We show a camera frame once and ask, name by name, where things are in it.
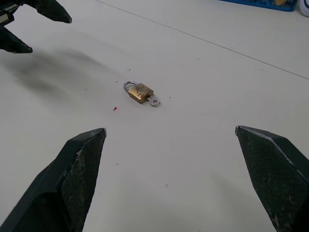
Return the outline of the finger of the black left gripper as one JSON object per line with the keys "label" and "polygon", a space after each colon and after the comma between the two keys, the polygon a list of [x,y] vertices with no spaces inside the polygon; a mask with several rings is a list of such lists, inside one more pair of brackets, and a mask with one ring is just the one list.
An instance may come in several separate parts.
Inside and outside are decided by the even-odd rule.
{"label": "finger of the black left gripper", "polygon": [[0,49],[15,54],[32,53],[33,50],[4,26],[0,26]]}
{"label": "finger of the black left gripper", "polygon": [[26,4],[36,9],[37,12],[53,21],[72,23],[72,18],[68,12],[56,0],[21,0],[21,4]]}

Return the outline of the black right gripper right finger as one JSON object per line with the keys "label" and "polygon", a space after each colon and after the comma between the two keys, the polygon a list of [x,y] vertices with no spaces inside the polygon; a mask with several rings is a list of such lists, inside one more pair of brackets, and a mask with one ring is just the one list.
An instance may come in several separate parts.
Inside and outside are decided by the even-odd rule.
{"label": "black right gripper right finger", "polygon": [[287,138],[236,126],[250,179],[277,232],[309,232],[309,159]]}

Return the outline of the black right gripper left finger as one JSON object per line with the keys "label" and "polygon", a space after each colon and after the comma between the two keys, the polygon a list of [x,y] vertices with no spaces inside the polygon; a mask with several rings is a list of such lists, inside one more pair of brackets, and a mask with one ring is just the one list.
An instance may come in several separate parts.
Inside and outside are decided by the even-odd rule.
{"label": "black right gripper left finger", "polygon": [[68,140],[35,177],[0,232],[82,232],[105,138],[105,128],[98,128]]}

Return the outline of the silver key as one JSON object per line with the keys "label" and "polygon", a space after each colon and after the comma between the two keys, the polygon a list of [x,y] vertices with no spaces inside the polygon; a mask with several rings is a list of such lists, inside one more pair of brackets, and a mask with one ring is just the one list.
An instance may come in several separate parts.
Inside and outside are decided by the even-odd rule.
{"label": "silver key", "polygon": [[156,95],[149,96],[146,100],[152,107],[157,107],[160,105],[160,100]]}

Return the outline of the brass padlock with steel shackle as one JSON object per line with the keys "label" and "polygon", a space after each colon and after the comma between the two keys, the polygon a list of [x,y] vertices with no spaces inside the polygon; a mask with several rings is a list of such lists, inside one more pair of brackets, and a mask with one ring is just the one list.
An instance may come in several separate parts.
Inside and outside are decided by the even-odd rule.
{"label": "brass padlock with steel shackle", "polygon": [[140,104],[145,103],[150,97],[154,96],[154,91],[142,83],[127,81],[123,86],[126,93]]}

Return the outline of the white rounded object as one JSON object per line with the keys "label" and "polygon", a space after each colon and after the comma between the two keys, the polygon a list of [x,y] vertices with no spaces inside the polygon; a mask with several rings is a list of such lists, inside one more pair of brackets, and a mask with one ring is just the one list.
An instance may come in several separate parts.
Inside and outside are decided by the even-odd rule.
{"label": "white rounded object", "polygon": [[299,0],[299,8],[302,15],[309,17],[309,0]]}

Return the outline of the blue tray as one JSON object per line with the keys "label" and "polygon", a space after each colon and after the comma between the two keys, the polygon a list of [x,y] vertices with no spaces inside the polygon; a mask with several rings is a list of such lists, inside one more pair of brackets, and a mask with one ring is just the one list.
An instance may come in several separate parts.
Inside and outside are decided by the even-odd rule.
{"label": "blue tray", "polygon": [[297,0],[221,0],[221,1],[267,8],[284,12],[292,12],[297,4]]}

